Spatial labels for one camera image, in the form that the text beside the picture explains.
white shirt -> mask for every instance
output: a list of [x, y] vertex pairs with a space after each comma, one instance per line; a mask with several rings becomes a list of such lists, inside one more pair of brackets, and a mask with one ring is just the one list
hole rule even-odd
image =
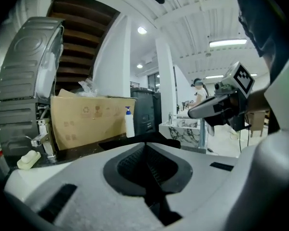
[[201, 88], [200, 90], [197, 90], [196, 93], [197, 93], [197, 96], [201, 95], [201, 101], [204, 101], [207, 98], [207, 96], [208, 96], [208, 94], [207, 94], [207, 92], [206, 92], [206, 90], [204, 88]]

blue pump top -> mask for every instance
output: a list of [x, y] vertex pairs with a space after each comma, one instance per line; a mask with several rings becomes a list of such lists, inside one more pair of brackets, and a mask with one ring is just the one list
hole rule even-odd
[[126, 114], [127, 114], [127, 115], [131, 115], [130, 107], [129, 107], [129, 106], [125, 106], [125, 108], [127, 108], [127, 112], [126, 112]]

white ceiling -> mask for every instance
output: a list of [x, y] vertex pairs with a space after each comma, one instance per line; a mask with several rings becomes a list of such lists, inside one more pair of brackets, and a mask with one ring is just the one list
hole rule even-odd
[[[188, 80], [222, 75], [237, 61], [258, 76], [268, 71], [238, 21], [236, 0], [166, 0], [163, 5], [154, 0], [137, 2], [168, 41], [174, 64]], [[136, 21], [132, 25], [131, 72], [141, 76], [158, 70], [154, 40], [158, 33], [140, 35], [138, 26]], [[209, 48], [210, 41], [234, 38], [246, 38], [248, 42], [243, 46]], [[150, 58], [153, 61], [145, 65]], [[144, 65], [143, 69], [137, 69], [138, 63]]]

cardboard box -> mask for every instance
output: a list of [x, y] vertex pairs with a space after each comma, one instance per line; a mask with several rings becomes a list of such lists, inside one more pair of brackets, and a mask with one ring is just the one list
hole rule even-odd
[[59, 150], [70, 149], [124, 134], [126, 106], [135, 99], [79, 97], [61, 90], [51, 97], [53, 131]]

window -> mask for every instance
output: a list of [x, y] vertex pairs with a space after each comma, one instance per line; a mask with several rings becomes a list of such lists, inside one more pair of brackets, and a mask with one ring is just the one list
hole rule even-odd
[[148, 88], [157, 91], [160, 87], [159, 73], [148, 76]]

